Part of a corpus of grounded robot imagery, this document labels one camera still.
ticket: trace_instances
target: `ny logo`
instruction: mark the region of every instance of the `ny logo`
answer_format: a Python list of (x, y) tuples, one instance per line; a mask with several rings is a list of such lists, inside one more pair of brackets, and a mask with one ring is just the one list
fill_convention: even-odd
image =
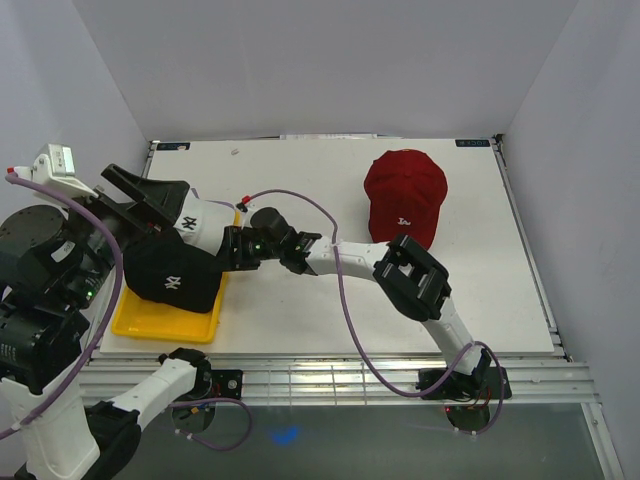
[(197, 218), (193, 218), (193, 217), (184, 217), (182, 222), (182, 228), (184, 228), (185, 230), (191, 230), (192, 232), (195, 230), (196, 226), (196, 220)]
[(177, 290), (180, 286), (180, 280), (182, 280), (182, 277), (167, 277), (167, 283), (164, 284), (164, 288)]

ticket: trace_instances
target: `logo on red cap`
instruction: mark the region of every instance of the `logo on red cap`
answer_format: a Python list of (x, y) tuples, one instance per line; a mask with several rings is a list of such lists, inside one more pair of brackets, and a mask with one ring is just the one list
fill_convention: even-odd
[(444, 172), (426, 153), (386, 152), (373, 162), (364, 189), (371, 200), (369, 232), (374, 242), (388, 242), (402, 233), (425, 248), (431, 246), (448, 186)]

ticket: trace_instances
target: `yellow tray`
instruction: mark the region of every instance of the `yellow tray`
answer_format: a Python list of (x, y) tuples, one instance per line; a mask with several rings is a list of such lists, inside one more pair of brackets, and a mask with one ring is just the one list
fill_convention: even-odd
[[(238, 220), (236, 213), (234, 225), (238, 224)], [(143, 300), (125, 286), (111, 323), (111, 332), (114, 335), (152, 340), (211, 343), (218, 326), (228, 276), (227, 273), (222, 274), (213, 309), (207, 313), (189, 312)]]

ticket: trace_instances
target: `white table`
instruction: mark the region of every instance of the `white table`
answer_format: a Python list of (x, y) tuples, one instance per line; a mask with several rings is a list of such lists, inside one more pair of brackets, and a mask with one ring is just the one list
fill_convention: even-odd
[[(458, 148), (449, 139), (192, 142), (189, 150), (156, 151), (148, 176), (184, 179), (202, 198), (233, 203), (269, 188), (291, 189), (329, 210), (340, 238), (370, 242), (364, 177), (385, 151), (405, 148), (428, 153), (447, 176), (449, 193), (430, 251), (449, 270), (458, 311), (472, 335), (498, 353), (548, 355), (548, 324), (491, 148)], [(293, 197), (262, 197), (256, 206), (276, 207), (298, 230), (331, 233), (322, 214)], [(347, 279), (346, 291), (370, 353), (438, 352), (422, 326), (396, 312), (374, 282)], [(160, 353), (176, 346), (108, 331), (100, 352)], [(297, 276), (277, 262), (231, 274), (216, 338), (196, 348), (256, 356), (356, 352), (335, 277)]]

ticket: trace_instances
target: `white wall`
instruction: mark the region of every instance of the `white wall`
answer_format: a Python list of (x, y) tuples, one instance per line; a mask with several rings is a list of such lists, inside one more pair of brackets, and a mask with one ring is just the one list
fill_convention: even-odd
[[(0, 65), (3, 170), (32, 164), (46, 142), (70, 145), (92, 186), (110, 162), (142, 170), (146, 141), (70, 0), (0, 1)], [(0, 181), (0, 221), (32, 202)], [(1, 402), (4, 429), (11, 420)], [(19, 435), (0, 444), (0, 475), (23, 462)]]
[(640, 478), (640, 4), (580, 0), (506, 136), (560, 333)]
[(504, 132), (576, 0), (74, 0), (150, 139)]

